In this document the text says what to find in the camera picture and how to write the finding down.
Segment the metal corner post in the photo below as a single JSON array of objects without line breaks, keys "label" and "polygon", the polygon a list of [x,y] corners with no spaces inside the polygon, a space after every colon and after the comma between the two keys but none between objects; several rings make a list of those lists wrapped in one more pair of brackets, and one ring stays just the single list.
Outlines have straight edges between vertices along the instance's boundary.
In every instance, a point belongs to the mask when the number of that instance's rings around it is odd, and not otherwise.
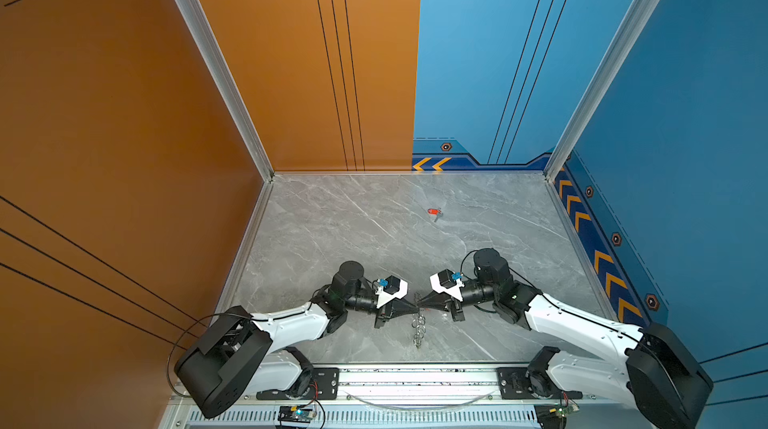
[{"label": "metal corner post", "polygon": [[259,170],[264,183],[268,183],[274,175],[274,170],[256,132],[254,122],[245,107],[240,90],[238,90],[235,79],[232,77],[232,72],[230,72],[230,68],[226,64],[224,54],[219,48],[214,31],[208,23],[200,0],[175,1],[195,43],[197,43],[197,49],[200,50],[210,75],[214,78],[216,87],[218,87],[221,97],[230,111],[235,126],[248,148],[248,153],[254,160],[254,164],[256,164],[256,168]]},{"label": "metal corner post", "polygon": [[632,0],[632,3],[624,15],[614,38],[610,41],[600,66],[592,76],[592,80],[584,91],[579,104],[574,110],[571,120],[565,127],[557,147],[552,152],[547,166],[544,168],[544,177],[552,182],[557,177],[560,168],[565,164],[565,159],[576,146],[576,142],[584,128],[589,124],[594,111],[600,105],[610,84],[614,81],[629,51],[638,40],[640,33],[645,28],[650,15],[656,9],[659,0]]}]

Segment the blue wall panel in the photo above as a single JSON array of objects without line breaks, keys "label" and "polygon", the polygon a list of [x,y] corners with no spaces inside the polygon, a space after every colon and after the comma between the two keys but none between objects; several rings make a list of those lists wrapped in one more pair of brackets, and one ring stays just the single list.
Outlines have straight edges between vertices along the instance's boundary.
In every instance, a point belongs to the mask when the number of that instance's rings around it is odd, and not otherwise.
[{"label": "blue wall panel", "polygon": [[[575,151],[699,361],[768,341],[767,6],[661,0]],[[704,368],[717,381],[768,368],[765,355]],[[716,383],[710,403],[764,395],[766,377]],[[707,409],[700,427],[758,427],[754,404],[731,405]]]},{"label": "blue wall panel", "polygon": [[537,1],[422,0],[415,138],[458,140],[481,164],[554,147],[632,0],[541,0],[532,23]]}]

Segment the white marble vein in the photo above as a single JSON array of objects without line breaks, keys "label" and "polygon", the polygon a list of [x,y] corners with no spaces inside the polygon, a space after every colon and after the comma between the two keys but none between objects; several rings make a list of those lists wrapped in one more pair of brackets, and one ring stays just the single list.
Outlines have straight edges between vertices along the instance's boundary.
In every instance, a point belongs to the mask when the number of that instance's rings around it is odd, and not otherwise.
[{"label": "white marble vein", "polygon": [[[235,303],[249,311],[302,304],[347,260],[369,279],[394,274],[426,293],[429,275],[493,247],[542,290],[602,315],[540,174],[279,175],[274,184],[236,291]],[[435,221],[428,208],[444,215]],[[584,353],[473,307],[465,314],[455,323],[426,311],[420,349],[411,318],[374,330],[373,316],[358,312],[299,348],[317,363],[527,361],[543,345]]]}]

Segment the brown wall panel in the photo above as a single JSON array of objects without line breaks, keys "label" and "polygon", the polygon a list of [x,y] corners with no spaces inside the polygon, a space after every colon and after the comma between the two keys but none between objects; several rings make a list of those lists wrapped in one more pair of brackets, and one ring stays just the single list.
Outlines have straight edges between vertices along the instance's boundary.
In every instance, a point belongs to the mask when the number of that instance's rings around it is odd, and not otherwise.
[{"label": "brown wall panel", "polygon": [[366,167],[409,170],[421,0],[346,0]]},{"label": "brown wall panel", "polygon": [[[22,0],[0,20],[0,195],[183,311],[210,312],[262,182],[174,1]],[[3,201],[0,228],[191,322]],[[6,234],[0,262],[180,333]],[[167,342],[5,268],[0,301],[5,425],[156,424]]]},{"label": "brown wall panel", "polygon": [[200,0],[274,169],[410,168],[420,0]]},{"label": "brown wall panel", "polygon": [[200,2],[274,169],[347,170],[318,1]]}]

